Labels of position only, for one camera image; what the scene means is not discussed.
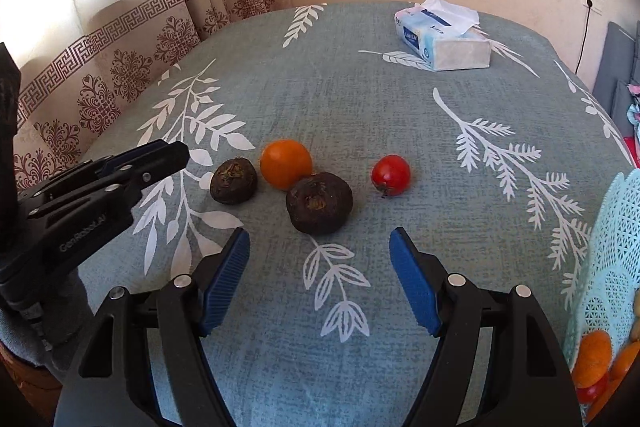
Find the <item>power cord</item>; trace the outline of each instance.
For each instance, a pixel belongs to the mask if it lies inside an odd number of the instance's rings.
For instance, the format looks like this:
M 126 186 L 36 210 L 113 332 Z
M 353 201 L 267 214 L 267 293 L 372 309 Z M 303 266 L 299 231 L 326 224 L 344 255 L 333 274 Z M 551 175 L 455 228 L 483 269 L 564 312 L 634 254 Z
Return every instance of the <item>power cord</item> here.
M 593 2 L 587 0 L 587 23 L 584 25 L 584 38 L 582 39 L 582 48 L 580 49 L 580 58 L 578 58 L 578 65 L 575 67 L 575 74 L 578 74 L 578 68 L 580 68 L 580 62 L 582 62 L 582 54 L 584 53 L 584 43 L 587 41 L 587 32 L 589 31 L 589 15 L 591 15 L 591 8 L 593 8 Z

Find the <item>beet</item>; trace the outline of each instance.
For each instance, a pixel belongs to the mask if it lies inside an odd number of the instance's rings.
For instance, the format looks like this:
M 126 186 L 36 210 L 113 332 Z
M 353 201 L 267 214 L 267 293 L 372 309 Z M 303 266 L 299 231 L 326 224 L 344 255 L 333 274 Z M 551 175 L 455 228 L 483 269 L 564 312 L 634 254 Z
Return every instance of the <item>beet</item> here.
M 351 188 L 330 172 L 302 178 L 287 192 L 291 224 L 310 235 L 332 233 L 347 221 L 353 208 Z
M 211 197 L 218 203 L 238 204 L 254 195 L 258 186 L 258 174 L 246 158 L 234 158 L 224 162 L 211 179 Z

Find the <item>metal screw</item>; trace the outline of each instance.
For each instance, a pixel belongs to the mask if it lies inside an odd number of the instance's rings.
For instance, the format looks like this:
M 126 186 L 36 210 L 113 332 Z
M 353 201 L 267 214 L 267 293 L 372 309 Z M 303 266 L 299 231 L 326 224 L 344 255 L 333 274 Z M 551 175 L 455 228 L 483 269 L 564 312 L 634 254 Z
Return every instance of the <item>metal screw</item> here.
M 191 284 L 191 277 L 188 275 L 178 275 L 174 279 L 174 286 L 176 288 L 187 288 Z
M 449 284 L 452 286 L 464 286 L 466 283 L 466 279 L 463 275 L 460 275 L 459 273 L 452 273 L 451 275 L 449 275 L 449 278 L 447 279 L 449 281 Z
M 124 297 L 124 288 L 122 286 L 116 286 L 115 288 L 111 288 L 109 292 L 109 298 L 117 301 L 118 299 Z
M 516 293 L 523 298 L 527 298 L 531 296 L 531 288 L 525 286 L 524 284 L 520 284 L 516 286 Z

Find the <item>orange fruit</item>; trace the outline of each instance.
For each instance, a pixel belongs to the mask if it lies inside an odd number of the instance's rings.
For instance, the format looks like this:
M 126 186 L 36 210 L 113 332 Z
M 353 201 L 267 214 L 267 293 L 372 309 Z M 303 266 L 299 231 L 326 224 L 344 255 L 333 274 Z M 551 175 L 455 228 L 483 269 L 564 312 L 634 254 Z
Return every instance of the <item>orange fruit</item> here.
M 612 358 L 611 338 L 607 331 L 591 331 L 580 341 L 578 358 L 571 377 L 580 389 L 591 387 L 604 376 Z
M 634 342 L 618 353 L 616 360 L 611 366 L 611 380 L 625 378 L 625 375 L 631 368 L 631 364 L 634 363 L 638 355 L 638 351 L 640 351 L 640 342 Z
M 592 406 L 589 407 L 589 412 L 587 413 L 587 423 L 596 418 L 596 415 L 602 410 L 605 404 L 609 401 L 609 398 L 616 392 L 616 389 L 622 382 L 622 378 L 618 380 L 611 380 L 609 385 L 607 386 L 607 390 L 600 395 L 600 397 L 593 402 Z
M 313 174 L 312 170 L 309 151 L 295 140 L 270 143 L 260 156 L 260 172 L 279 190 L 289 190 L 296 182 Z

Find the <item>basket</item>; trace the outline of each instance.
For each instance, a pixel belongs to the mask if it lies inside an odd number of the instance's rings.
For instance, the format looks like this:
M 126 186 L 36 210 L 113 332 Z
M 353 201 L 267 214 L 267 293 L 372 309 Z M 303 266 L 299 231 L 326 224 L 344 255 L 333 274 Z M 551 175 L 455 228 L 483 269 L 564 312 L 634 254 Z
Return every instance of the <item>basket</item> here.
M 627 343 L 640 287 L 640 169 L 618 174 L 602 200 L 582 266 L 574 313 L 564 338 L 564 357 L 573 370 L 585 333 L 604 330 L 613 352 Z

